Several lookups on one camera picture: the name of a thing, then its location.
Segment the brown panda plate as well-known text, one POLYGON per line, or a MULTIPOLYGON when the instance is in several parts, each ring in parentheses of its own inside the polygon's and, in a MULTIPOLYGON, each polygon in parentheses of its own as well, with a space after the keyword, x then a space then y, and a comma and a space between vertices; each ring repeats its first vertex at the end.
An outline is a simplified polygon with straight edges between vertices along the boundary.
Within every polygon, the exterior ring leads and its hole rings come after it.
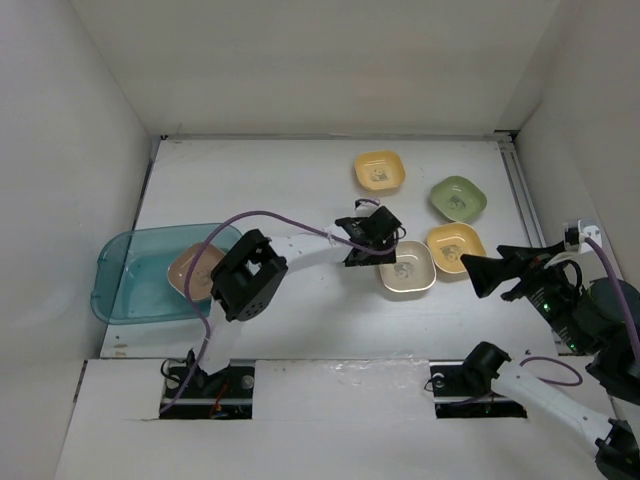
MULTIPOLYGON (((186 277, 202 244, 196 243, 183 251, 168 267, 167 279, 171 287, 185 296, 186 277)), ((189 292, 193 302, 212 298, 213 281, 211 273, 224 259, 225 252, 214 245, 207 245, 198 257, 189 280, 189 292)))

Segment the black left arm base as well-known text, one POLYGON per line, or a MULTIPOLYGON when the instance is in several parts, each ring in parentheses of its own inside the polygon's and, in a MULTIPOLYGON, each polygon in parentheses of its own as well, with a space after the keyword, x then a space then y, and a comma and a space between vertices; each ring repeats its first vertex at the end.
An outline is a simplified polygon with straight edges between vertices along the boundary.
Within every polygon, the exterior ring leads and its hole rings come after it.
POLYGON ((207 374, 199 366, 181 396, 178 390, 195 364, 195 353, 185 359, 166 359, 160 367, 164 390, 159 407, 162 420, 250 420, 253 413, 255 363, 231 362, 207 374))

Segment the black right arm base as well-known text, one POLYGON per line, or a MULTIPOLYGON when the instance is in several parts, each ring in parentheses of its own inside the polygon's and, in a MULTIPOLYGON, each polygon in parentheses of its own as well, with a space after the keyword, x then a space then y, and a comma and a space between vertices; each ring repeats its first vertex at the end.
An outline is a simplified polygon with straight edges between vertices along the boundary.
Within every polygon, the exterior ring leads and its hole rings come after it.
POLYGON ((480 342, 464 360, 436 360, 423 390, 433 395, 437 419, 526 418, 517 402, 491 390, 498 368, 509 355, 489 342, 480 342))

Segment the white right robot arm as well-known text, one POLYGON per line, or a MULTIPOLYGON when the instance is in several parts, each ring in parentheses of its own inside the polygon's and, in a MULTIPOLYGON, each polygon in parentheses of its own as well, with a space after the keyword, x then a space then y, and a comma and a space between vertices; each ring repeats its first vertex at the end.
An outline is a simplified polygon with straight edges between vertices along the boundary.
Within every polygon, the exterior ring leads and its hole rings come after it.
POLYGON ((506 302, 530 302, 575 354, 591 357, 585 371, 617 401, 612 418, 566 394, 583 381, 542 378, 482 341, 461 362, 434 362, 425 390, 442 418, 487 417, 506 408, 573 438, 607 479, 639 476, 639 293, 618 279, 600 242, 580 234, 542 248, 500 245, 496 258, 459 259, 480 298, 508 280, 506 302))

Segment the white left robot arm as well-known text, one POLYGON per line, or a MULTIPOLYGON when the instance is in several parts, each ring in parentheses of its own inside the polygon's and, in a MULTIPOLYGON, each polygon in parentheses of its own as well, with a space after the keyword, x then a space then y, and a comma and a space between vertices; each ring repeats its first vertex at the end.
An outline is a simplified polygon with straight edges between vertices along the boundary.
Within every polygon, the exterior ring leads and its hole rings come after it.
POLYGON ((357 215, 335 220, 323 229, 268 211, 249 211, 227 223, 263 216, 296 227, 297 235, 273 237, 247 231, 213 268, 210 313, 197 364, 188 384, 201 396, 222 387, 222 371, 231 361, 246 322, 263 313, 285 276, 311 267, 336 264, 346 268, 393 264, 406 235, 400 220, 373 200, 358 200, 357 215))

